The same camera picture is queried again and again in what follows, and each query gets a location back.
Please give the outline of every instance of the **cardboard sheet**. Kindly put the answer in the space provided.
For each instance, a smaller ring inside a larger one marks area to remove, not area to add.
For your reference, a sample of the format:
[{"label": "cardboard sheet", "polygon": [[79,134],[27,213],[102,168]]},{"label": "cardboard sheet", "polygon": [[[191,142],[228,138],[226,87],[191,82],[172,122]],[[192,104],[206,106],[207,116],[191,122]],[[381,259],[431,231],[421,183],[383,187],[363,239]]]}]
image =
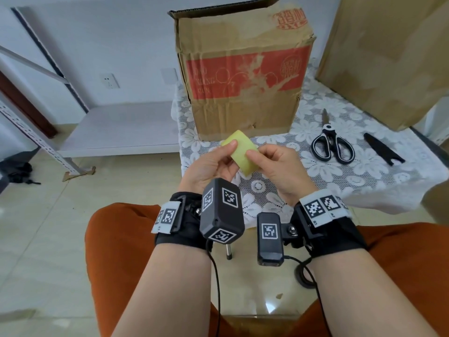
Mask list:
[{"label": "cardboard sheet", "polygon": [[449,0],[341,0],[317,80],[393,130],[449,90]]},{"label": "cardboard sheet", "polygon": [[289,131],[315,36],[299,6],[278,1],[169,12],[201,140]]}]

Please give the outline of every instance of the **black bag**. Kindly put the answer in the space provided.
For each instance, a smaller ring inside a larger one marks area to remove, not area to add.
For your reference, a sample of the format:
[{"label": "black bag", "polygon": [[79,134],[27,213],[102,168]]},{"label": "black bag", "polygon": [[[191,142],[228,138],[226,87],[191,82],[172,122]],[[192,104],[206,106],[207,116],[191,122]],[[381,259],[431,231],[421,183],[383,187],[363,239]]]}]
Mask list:
[{"label": "black bag", "polygon": [[0,164],[2,174],[8,176],[11,183],[40,184],[31,180],[33,167],[28,162],[7,159]]}]

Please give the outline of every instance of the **metal screw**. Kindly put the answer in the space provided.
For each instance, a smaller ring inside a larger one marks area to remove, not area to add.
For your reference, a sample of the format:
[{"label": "metal screw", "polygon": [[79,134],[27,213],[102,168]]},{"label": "metal screw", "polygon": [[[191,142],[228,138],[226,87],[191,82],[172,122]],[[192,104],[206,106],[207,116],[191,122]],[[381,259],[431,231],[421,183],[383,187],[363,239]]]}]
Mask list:
[{"label": "metal screw", "polygon": [[288,226],[287,232],[288,232],[291,236],[298,236],[298,232],[296,231],[295,226]]}]

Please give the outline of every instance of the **black cable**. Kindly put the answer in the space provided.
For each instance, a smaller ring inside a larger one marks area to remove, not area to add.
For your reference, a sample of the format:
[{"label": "black cable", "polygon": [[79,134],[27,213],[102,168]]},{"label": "black cable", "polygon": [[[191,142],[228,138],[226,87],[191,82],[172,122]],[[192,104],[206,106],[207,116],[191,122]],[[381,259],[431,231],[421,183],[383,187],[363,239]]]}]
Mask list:
[{"label": "black cable", "polygon": [[300,264],[302,267],[304,267],[304,269],[307,271],[307,273],[309,274],[310,278],[311,278],[311,282],[313,283],[313,285],[315,285],[315,289],[317,290],[317,296],[318,296],[318,300],[320,302],[320,306],[321,306],[321,313],[323,314],[323,318],[324,318],[324,324],[326,325],[326,330],[327,333],[329,334],[329,336],[332,337],[332,334],[330,333],[330,329],[329,329],[329,325],[327,325],[327,320],[326,320],[326,315],[324,314],[324,309],[323,309],[323,303],[321,302],[321,296],[320,296],[320,291],[318,290],[318,284],[315,281],[315,278],[313,277],[313,275],[311,274],[311,271],[308,269],[307,265],[304,264],[302,261],[296,259],[295,257],[289,256],[289,255],[284,255],[284,259],[290,259],[290,260],[295,260],[298,264]]},{"label": "black cable", "polygon": [[210,260],[212,261],[212,264],[214,265],[215,269],[215,278],[217,279],[217,293],[218,293],[218,323],[217,323],[217,332],[215,334],[216,337],[218,337],[218,334],[220,333],[220,320],[221,320],[221,303],[220,303],[220,283],[218,282],[218,270],[217,270],[217,264],[215,263],[214,258],[210,254],[209,249],[209,242],[213,243],[212,240],[206,241],[206,252],[207,255],[209,255]]}]

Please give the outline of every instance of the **table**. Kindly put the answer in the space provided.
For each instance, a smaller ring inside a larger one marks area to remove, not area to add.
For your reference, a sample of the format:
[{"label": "table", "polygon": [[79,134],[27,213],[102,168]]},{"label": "table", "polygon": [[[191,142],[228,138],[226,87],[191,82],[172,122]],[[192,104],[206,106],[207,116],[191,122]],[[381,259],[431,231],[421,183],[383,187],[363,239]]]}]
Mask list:
[{"label": "table", "polygon": [[[314,79],[317,66],[309,64],[303,84],[303,95],[290,132],[253,137],[256,145],[278,144],[294,148],[309,176],[320,188],[329,188],[349,206],[378,209],[398,214],[416,209],[425,192],[449,177],[448,169],[433,152],[406,129],[394,132],[373,117]],[[329,162],[317,161],[310,152],[312,140],[321,133],[322,111],[326,108],[330,123],[348,140],[356,152],[348,165],[333,157]],[[199,141],[190,102],[182,84],[178,84],[172,103],[172,116],[177,119],[181,146],[181,171],[219,141]],[[396,151],[405,163],[389,166],[368,143],[363,134],[369,132]],[[239,172],[233,179],[242,193],[243,214],[247,228],[256,226],[260,212],[275,212],[281,222],[289,222],[293,208],[278,196],[276,187],[260,172],[245,177]]]}]

